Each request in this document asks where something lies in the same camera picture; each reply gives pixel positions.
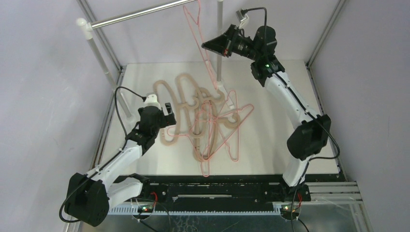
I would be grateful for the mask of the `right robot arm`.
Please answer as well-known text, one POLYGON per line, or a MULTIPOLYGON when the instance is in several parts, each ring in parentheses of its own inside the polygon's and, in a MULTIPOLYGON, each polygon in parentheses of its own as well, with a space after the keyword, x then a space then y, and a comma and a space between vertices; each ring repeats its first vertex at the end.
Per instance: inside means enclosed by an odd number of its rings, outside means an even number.
POLYGON ((243 36, 235 25, 201 45, 222 57, 237 54, 252 60, 250 69, 254 79, 285 109, 294 132, 287 140, 292 157, 282 175, 284 185, 279 188, 279 194, 283 200, 292 201, 298 196, 297 186, 304 181, 309 161, 327 144, 331 119, 317 114, 298 93, 275 55, 276 46, 276 31, 272 27, 260 26, 254 38, 250 38, 243 36))

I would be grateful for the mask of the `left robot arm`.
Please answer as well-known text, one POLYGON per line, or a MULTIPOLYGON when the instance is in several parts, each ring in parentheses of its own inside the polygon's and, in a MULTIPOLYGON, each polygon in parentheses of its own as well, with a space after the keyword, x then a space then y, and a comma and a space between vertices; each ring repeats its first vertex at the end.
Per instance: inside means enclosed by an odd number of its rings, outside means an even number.
POLYGON ((143 177, 131 174, 117 181, 121 172, 154 145, 160 129, 176 124, 169 102, 164 114, 159 102, 146 99, 139 108, 140 121, 125 136, 124 145, 105 164, 98 165, 85 174, 75 173, 69 181, 66 199, 60 210, 60 220, 66 223, 82 221, 96 227, 109 211, 130 198, 144 202, 150 198, 151 188, 143 177))

